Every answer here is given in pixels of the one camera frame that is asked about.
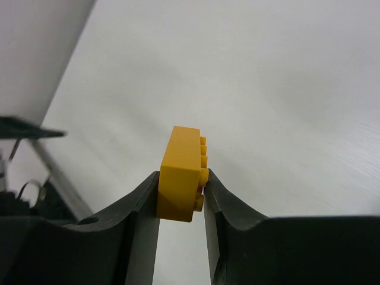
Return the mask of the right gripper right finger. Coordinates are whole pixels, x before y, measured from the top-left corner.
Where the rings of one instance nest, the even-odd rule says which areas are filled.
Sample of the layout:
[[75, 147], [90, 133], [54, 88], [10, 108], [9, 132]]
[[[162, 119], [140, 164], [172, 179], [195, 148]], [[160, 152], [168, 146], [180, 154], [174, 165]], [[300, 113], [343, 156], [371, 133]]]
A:
[[204, 194], [212, 284], [379, 283], [379, 217], [267, 217], [214, 173]]

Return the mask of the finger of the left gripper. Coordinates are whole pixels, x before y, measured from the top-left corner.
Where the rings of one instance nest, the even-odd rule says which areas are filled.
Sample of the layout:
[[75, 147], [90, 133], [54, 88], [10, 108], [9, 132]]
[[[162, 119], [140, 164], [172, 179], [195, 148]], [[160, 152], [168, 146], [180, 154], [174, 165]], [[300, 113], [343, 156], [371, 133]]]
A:
[[1, 139], [41, 139], [66, 136], [65, 131], [46, 129], [16, 116], [1, 116]]

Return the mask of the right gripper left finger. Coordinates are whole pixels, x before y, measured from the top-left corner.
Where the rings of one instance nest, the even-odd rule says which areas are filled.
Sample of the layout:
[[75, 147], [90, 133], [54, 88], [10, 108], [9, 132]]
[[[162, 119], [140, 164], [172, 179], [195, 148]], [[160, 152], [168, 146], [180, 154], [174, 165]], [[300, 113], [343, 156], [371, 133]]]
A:
[[159, 173], [76, 224], [1, 218], [2, 284], [151, 284]]

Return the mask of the yellow lego brick cluster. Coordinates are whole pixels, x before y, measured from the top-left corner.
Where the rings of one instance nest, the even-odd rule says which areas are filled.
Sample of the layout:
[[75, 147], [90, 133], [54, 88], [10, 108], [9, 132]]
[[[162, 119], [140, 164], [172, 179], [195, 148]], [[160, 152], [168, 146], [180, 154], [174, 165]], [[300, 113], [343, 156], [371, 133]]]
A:
[[199, 129], [173, 127], [160, 166], [157, 218], [190, 222], [202, 211], [209, 177], [206, 141]]

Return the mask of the aluminium rail front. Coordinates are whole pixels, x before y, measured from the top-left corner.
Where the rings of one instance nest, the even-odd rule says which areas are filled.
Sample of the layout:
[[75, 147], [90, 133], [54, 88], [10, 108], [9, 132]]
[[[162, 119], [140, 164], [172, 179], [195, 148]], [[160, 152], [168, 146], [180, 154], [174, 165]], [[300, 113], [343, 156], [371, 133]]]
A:
[[73, 184], [65, 176], [40, 140], [29, 140], [29, 143], [49, 172], [49, 182], [55, 187], [58, 195], [77, 220], [93, 214], [90, 207], [79, 195]]

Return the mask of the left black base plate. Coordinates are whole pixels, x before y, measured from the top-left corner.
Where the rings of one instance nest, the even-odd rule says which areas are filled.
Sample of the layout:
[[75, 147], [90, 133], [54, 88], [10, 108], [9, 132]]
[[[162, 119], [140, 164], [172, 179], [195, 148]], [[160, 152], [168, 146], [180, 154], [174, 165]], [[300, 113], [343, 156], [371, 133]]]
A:
[[[36, 202], [31, 205], [23, 199], [28, 186], [37, 189]], [[1, 172], [1, 223], [15, 223], [17, 220], [45, 219], [53, 224], [74, 224], [91, 216], [91, 211], [79, 200], [63, 199], [49, 181], [41, 184], [36, 180], [27, 181], [19, 190], [8, 189], [7, 178]]]

